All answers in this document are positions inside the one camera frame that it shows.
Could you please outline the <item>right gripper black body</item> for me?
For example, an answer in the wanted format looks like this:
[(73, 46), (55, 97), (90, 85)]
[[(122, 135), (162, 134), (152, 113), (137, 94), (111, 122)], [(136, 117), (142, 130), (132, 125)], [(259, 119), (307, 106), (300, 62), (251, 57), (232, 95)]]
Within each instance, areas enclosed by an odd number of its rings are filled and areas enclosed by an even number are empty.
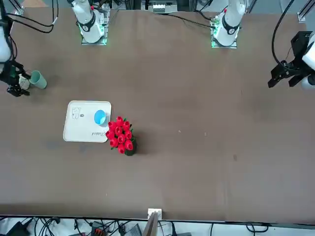
[(19, 84), (19, 78), (16, 74), (16, 61), (9, 60), (1, 64), (2, 70), (0, 72), (0, 80), (9, 86), (16, 86)]

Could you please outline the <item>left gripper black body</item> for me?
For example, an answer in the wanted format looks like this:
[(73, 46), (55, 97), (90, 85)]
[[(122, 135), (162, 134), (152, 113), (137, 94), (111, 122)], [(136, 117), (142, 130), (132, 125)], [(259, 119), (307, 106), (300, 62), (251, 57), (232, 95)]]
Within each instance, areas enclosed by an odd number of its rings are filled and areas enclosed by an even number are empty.
[(293, 64), (299, 64), (302, 61), (311, 36), (312, 31), (299, 31), (291, 39), (291, 47), (294, 54)]

